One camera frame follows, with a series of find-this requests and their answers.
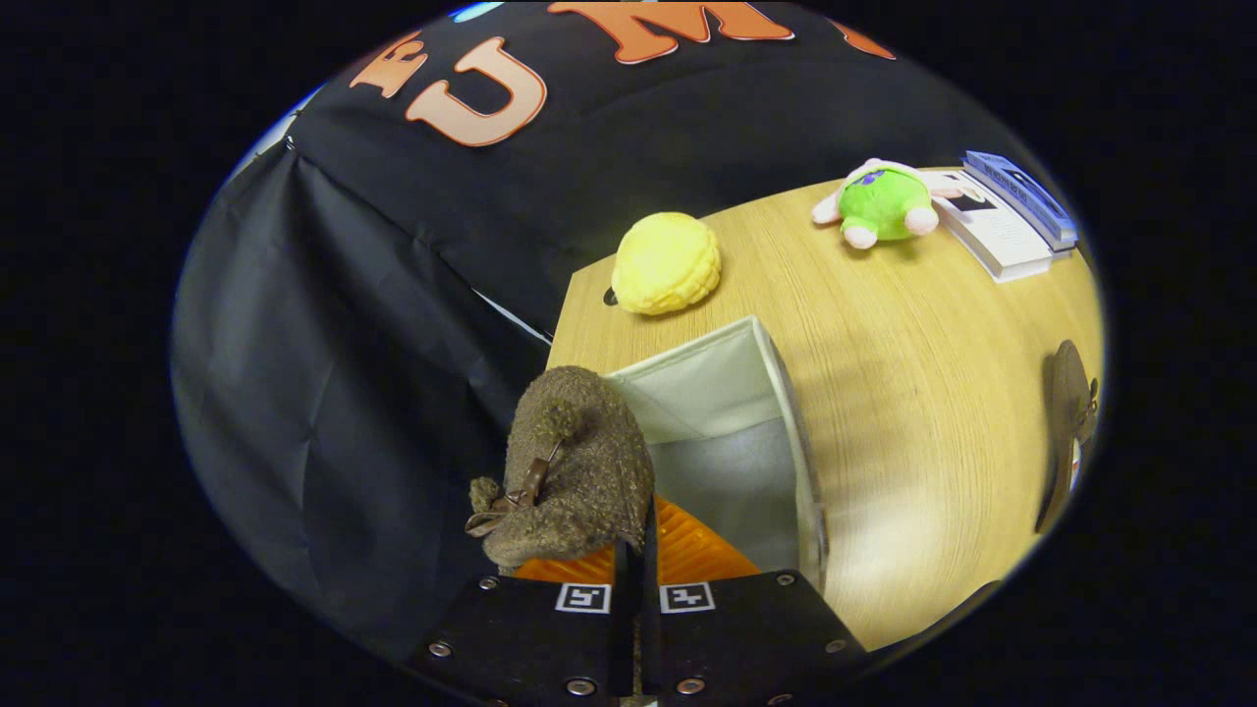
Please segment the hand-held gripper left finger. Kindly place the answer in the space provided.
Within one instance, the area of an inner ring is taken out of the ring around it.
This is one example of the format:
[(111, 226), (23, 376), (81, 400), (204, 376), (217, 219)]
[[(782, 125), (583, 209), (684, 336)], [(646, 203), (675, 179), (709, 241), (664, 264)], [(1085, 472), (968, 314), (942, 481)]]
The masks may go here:
[(640, 559), (607, 582), (476, 574), (411, 653), (411, 671), (465, 706), (621, 706), (634, 687)]

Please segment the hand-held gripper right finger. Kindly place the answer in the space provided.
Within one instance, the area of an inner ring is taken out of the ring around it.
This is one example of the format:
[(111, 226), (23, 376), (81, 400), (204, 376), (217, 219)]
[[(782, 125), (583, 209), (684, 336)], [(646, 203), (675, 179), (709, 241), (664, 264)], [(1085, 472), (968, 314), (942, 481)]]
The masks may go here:
[(794, 569), (666, 581), (665, 502), (644, 546), (640, 683), (659, 706), (821, 706), (857, 679), (867, 652)]

